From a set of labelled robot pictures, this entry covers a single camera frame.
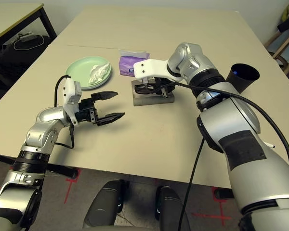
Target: tabletop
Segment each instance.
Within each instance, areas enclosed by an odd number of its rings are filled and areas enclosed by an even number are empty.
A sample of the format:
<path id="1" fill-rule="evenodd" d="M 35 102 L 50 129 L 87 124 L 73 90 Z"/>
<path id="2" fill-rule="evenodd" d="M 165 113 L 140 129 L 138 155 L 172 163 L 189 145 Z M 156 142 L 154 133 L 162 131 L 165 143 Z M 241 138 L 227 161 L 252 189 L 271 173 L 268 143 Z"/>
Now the tabletop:
<path id="1" fill-rule="evenodd" d="M 91 9 L 92 15 L 97 13 L 95 8 Z M 152 58 L 166 60 L 182 41 L 199 44 L 224 77 L 227 77 L 231 65 L 235 63 L 254 66 L 260 73 L 260 79 L 242 95 L 261 106 L 277 123 L 289 142 L 289 80 L 278 64 L 238 13 L 222 11 L 221 14 L 225 17 L 220 17 L 219 11 L 214 11 L 215 14 L 203 10 L 193 12 L 194 15 L 201 14 L 203 17 L 207 12 L 209 22 L 214 21 L 218 25 L 214 28 L 211 27 L 214 23 L 208 23 L 207 27 L 194 26 L 195 29 L 189 29 L 188 32 L 186 27 L 183 27 L 185 31 L 181 29 L 176 35 L 178 42 L 174 39 L 169 42 L 150 37 L 152 46 L 146 38 L 134 41 L 134 36 L 131 36 L 130 43 L 126 43 L 124 39 L 121 41 L 125 32 L 116 31 L 117 24 L 113 22 L 108 29 L 117 32 L 114 34 L 117 41 L 112 39 L 110 42 L 101 42 L 100 47 L 94 47 L 96 41 L 92 38 L 93 45 L 89 47 L 84 41 L 84 37 L 90 37 L 86 32 L 82 32 L 78 40 L 75 37 L 74 41 L 66 41 L 66 31 L 70 31 L 72 37 L 72 30 L 68 26 L 0 100 L 0 154 L 18 156 L 25 135 L 34 124 L 38 112 L 52 106 L 54 86 L 58 78 L 65 74 L 68 66 L 75 60 L 97 55 L 110 61 L 111 79 L 96 90 L 84 91 L 82 98 L 88 98 L 91 93 L 98 91 L 117 91 L 118 96 L 98 101 L 96 107 L 101 116 L 112 112 L 126 114 L 118 121 L 101 127 L 82 123 L 75 128 L 75 149 L 56 146 L 50 162 L 188 182 L 202 139 L 196 125 L 199 110 L 194 96 L 190 90 L 176 87 L 173 92 L 174 103 L 134 107 L 131 93 L 133 78 L 121 76 L 118 69 L 118 48 L 136 49 L 139 43 L 140 49 L 146 49 Z M 214 30 L 220 35 L 212 38 L 216 32 Z M 96 37 L 99 40 L 102 35 L 97 33 Z M 263 117 L 256 114 L 261 123 L 260 137 L 275 144 L 275 151 L 287 160 L 283 145 L 274 130 Z M 58 141 L 70 142 L 68 129 L 61 131 Z M 224 154 L 205 144 L 193 183 L 229 188 Z"/>
<path id="2" fill-rule="evenodd" d="M 43 6 L 43 3 L 0 3 L 0 36 Z"/>

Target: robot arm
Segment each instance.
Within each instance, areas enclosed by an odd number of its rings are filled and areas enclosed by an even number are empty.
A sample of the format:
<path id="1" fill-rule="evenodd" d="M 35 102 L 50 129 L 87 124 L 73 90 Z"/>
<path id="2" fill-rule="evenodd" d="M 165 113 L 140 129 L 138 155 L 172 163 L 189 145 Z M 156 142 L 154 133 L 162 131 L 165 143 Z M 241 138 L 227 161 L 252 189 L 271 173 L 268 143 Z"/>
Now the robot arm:
<path id="1" fill-rule="evenodd" d="M 47 108 L 38 114 L 0 188 L 0 231 L 29 229 L 39 209 L 48 160 L 60 130 L 71 124 L 78 126 L 82 121 L 100 126 L 121 118 L 124 113 L 111 113 L 99 118 L 94 107 L 96 100 L 106 100 L 116 95 L 116 92 L 104 91 L 78 103 L 80 84 L 71 78 L 66 79 L 63 106 Z"/>
<path id="2" fill-rule="evenodd" d="M 169 60 L 134 65 L 135 77 L 171 81 L 238 94 L 203 55 L 200 46 L 182 43 Z M 212 149 L 225 153 L 231 187 L 244 216 L 242 230 L 289 231 L 289 166 L 259 138 L 259 121 L 241 100 L 213 91 L 192 90 L 201 113 L 197 126 Z"/>

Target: cable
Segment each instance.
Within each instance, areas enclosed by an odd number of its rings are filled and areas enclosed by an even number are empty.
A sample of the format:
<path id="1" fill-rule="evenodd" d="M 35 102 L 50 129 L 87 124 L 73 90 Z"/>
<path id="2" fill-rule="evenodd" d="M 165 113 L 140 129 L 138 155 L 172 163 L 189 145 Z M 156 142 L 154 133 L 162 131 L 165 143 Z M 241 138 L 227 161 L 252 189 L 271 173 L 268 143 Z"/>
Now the cable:
<path id="1" fill-rule="evenodd" d="M 134 226 L 129 220 L 127 220 L 125 217 L 121 216 L 120 214 L 117 214 L 118 217 L 125 219 L 128 223 L 130 223 L 132 226 Z"/>
<path id="2" fill-rule="evenodd" d="M 40 36 L 43 39 L 43 42 L 41 44 L 39 44 L 37 46 L 34 46 L 34 47 L 27 48 L 27 49 L 18 49 L 18 48 L 15 47 L 15 44 L 20 41 L 20 39 L 19 39 L 16 42 L 14 42 L 14 44 L 13 44 L 14 50 L 16 50 L 16 51 L 28 51 L 28 50 L 31 50 L 33 48 L 36 48 L 36 47 L 39 47 L 39 46 L 43 45 L 45 43 L 44 37 L 42 35 L 38 35 L 38 36 Z"/>
<path id="3" fill-rule="evenodd" d="M 59 78 L 59 80 L 56 83 L 56 86 L 54 87 L 54 107 L 57 107 L 57 94 L 58 94 L 58 87 L 60 82 L 62 81 L 62 79 L 64 78 L 71 78 L 69 75 L 65 75 L 65 76 L 61 76 Z M 69 134 L 71 136 L 71 141 L 72 141 L 72 146 L 68 146 L 64 143 L 55 143 L 57 145 L 61 145 L 63 147 L 69 148 L 69 149 L 73 149 L 75 146 L 75 141 L 74 141 L 74 125 L 71 123 L 71 125 L 69 126 Z"/>
<path id="4" fill-rule="evenodd" d="M 75 141 L 74 141 L 74 125 L 71 123 L 71 125 L 69 126 L 69 134 L 71 136 L 71 141 L 72 141 L 72 146 L 68 146 L 67 144 L 64 143 L 55 143 L 57 145 L 61 145 L 63 147 L 69 148 L 69 149 L 73 149 L 75 146 Z"/>
<path id="5" fill-rule="evenodd" d="M 71 78 L 69 75 L 61 76 L 54 87 L 54 107 L 57 107 L 57 94 L 58 94 L 58 87 L 62 79 L 64 78 Z"/>
<path id="6" fill-rule="evenodd" d="M 254 107 L 258 112 L 261 113 L 261 115 L 263 115 L 263 117 L 268 121 L 268 123 L 272 126 L 272 128 L 275 130 L 275 132 L 277 133 L 278 137 L 280 138 L 280 140 L 282 141 L 285 149 L 286 149 L 286 152 L 287 152 L 287 156 L 288 156 L 288 161 L 289 161 L 289 144 L 285 138 L 285 136 L 283 135 L 283 133 L 281 132 L 281 130 L 278 128 L 278 126 L 276 125 L 276 123 L 273 121 L 273 119 L 260 107 L 258 106 L 257 104 L 255 104 L 253 101 L 249 100 L 249 99 L 246 99 L 244 98 L 243 96 L 240 96 L 240 95 L 236 95 L 236 94 L 233 94 L 233 93 L 230 93 L 230 92 L 226 92 L 226 91 L 223 91 L 223 90 L 217 90 L 217 89 L 211 89 L 211 88 L 203 88 L 203 87 L 194 87 L 194 86 L 189 86 L 189 85 L 186 85 L 186 84 L 182 84 L 182 83 L 179 83 L 179 82 L 174 82 L 175 85 L 178 85 L 178 86 L 182 86 L 182 87 L 185 87 L 185 88 L 189 88 L 189 89 L 195 89 L 195 90 L 207 90 L 207 91 L 213 91 L 213 92 L 217 92 L 217 93 L 220 93 L 220 94 L 223 94 L 223 95 L 227 95 L 229 97 L 233 97 L 233 98 L 237 98 L 237 99 L 240 99 L 246 103 L 248 103 L 249 105 L 251 105 L 252 107 Z"/>
<path id="7" fill-rule="evenodd" d="M 179 220 L 178 231 L 181 230 L 182 220 L 183 220 L 183 216 L 184 216 L 184 212 L 185 212 L 185 207 L 186 207 L 186 204 L 187 204 L 187 199 L 188 199 L 189 191 L 191 190 L 192 181 L 193 181 L 193 178 L 194 178 L 194 173 L 195 173 L 195 170 L 196 170 L 196 166 L 197 166 L 197 163 L 198 163 L 198 159 L 199 159 L 199 157 L 200 157 L 200 153 L 201 153 L 201 149 L 202 149 L 202 147 L 203 147 L 203 143 L 204 143 L 204 138 L 202 138 L 202 141 L 201 141 L 201 144 L 200 144 L 200 147 L 199 147 L 199 149 L 198 149 L 197 156 L 196 156 L 196 160 L 195 160 L 195 163 L 194 163 L 194 167 L 193 167 L 193 170 L 192 170 L 192 175 L 191 175 L 191 178 L 189 179 L 188 187 L 187 187 L 186 194 L 185 194 L 185 198 L 184 198 L 183 207 L 182 207 L 182 210 L 181 210 L 181 215 L 180 215 L 180 220 Z"/>

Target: purple tissue package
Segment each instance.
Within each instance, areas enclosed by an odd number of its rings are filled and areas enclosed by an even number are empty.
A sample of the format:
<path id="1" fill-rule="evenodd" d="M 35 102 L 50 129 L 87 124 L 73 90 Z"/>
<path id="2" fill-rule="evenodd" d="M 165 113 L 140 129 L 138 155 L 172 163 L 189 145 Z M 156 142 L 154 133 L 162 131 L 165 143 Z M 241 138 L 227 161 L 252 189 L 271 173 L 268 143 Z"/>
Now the purple tissue package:
<path id="1" fill-rule="evenodd" d="M 133 76 L 134 77 L 134 63 L 145 60 L 144 58 L 137 58 L 133 56 L 121 56 L 119 61 L 120 74 L 123 76 Z"/>

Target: black band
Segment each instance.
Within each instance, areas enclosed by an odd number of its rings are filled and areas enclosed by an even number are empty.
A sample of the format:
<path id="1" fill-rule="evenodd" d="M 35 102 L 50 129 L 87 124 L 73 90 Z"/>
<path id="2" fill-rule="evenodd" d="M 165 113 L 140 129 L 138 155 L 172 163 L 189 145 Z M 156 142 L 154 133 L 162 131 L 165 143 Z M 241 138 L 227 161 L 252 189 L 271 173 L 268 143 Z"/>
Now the black band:
<path id="1" fill-rule="evenodd" d="M 262 147 L 250 130 L 225 136 L 219 143 L 226 153 L 231 171 L 244 163 L 266 159 Z"/>
<path id="2" fill-rule="evenodd" d="M 170 68 L 169 68 L 169 66 L 168 66 L 168 64 L 167 64 L 167 70 L 168 70 L 168 72 L 169 72 L 172 76 L 174 76 L 174 77 L 181 77 L 181 74 L 180 74 L 180 73 L 175 73 L 175 72 L 171 71 Z"/>
<path id="3" fill-rule="evenodd" d="M 20 151 L 12 168 L 14 171 L 44 173 L 47 168 L 48 154 Z"/>
<path id="4" fill-rule="evenodd" d="M 190 86 L 208 88 L 216 83 L 225 82 L 225 79 L 216 69 L 204 70 L 196 74 L 189 82 Z M 202 91 L 192 89 L 193 94 L 197 97 Z"/>

